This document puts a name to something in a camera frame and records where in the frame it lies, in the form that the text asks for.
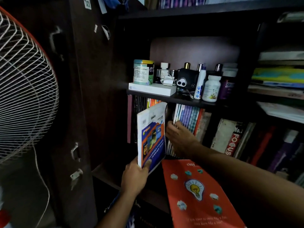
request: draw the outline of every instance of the gold bottle cap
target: gold bottle cap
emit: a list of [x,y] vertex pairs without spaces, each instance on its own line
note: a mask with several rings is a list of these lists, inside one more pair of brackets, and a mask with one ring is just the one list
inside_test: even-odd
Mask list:
[[184,64],[184,68],[185,68],[185,69],[190,69],[190,63],[189,63],[189,62],[186,62],[186,63]]

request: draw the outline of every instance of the lightbulb illustration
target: lightbulb illustration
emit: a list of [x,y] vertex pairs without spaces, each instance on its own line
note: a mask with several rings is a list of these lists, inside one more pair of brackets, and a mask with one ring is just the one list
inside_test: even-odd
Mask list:
[[204,185],[196,179],[189,179],[185,182],[186,189],[191,192],[198,201],[203,199],[203,192],[205,190]]

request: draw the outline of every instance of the white box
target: white box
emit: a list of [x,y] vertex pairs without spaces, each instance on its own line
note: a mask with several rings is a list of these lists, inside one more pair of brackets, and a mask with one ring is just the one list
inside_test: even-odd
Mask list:
[[176,92],[176,86],[165,86],[163,84],[153,83],[152,85],[139,85],[133,82],[129,83],[129,90],[135,90],[150,94],[158,94],[164,96],[171,96]]

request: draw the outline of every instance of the tin can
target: tin can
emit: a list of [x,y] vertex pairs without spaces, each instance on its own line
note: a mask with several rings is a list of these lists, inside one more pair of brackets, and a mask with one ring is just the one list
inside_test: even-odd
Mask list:
[[140,85],[152,85],[154,74],[154,61],[134,60],[133,82]]

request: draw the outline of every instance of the electric fan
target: electric fan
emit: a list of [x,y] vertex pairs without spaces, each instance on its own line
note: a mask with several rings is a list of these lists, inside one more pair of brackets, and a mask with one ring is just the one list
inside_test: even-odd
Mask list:
[[31,149],[58,108],[52,66],[33,36],[0,7],[0,166]]

